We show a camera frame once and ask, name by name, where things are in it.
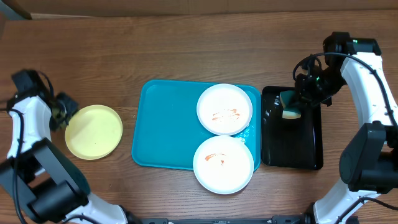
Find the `yellow plate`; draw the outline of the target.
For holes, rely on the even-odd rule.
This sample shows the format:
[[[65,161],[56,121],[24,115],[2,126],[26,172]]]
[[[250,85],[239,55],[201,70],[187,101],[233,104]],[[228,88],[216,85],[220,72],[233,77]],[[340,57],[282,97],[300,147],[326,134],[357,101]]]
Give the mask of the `yellow plate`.
[[[65,130],[69,151],[85,160],[101,159],[112,153],[123,135],[123,123],[112,108],[91,105],[82,108]]]

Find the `green yellow sponge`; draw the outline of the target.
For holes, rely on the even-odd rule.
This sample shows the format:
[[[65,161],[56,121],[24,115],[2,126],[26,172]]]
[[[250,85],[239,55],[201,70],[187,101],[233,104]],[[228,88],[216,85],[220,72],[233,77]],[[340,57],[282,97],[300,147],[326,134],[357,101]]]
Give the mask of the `green yellow sponge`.
[[[282,105],[283,119],[299,119],[300,110],[295,106],[295,91],[287,90],[279,93],[279,100]]]

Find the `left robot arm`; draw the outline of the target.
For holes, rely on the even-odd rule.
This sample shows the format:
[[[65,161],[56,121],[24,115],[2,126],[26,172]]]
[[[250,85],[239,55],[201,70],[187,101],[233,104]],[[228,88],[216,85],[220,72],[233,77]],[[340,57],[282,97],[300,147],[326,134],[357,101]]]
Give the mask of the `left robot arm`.
[[[36,70],[12,75],[17,91],[4,111],[12,118],[12,143],[1,163],[1,187],[12,197],[21,223],[140,223],[120,205],[90,190],[83,173],[52,142],[78,112],[67,94],[55,94],[49,78]]]

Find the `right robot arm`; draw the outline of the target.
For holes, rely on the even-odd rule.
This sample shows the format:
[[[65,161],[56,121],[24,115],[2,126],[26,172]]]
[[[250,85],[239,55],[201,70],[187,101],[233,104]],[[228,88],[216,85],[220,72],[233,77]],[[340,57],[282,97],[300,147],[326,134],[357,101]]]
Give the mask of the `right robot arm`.
[[[306,74],[293,74],[295,93],[286,106],[331,105],[331,97],[347,85],[359,121],[341,153],[340,178],[308,209],[311,222],[357,223],[355,211],[397,188],[397,103],[384,76],[380,47],[375,39],[333,32],[321,53],[297,65]]]

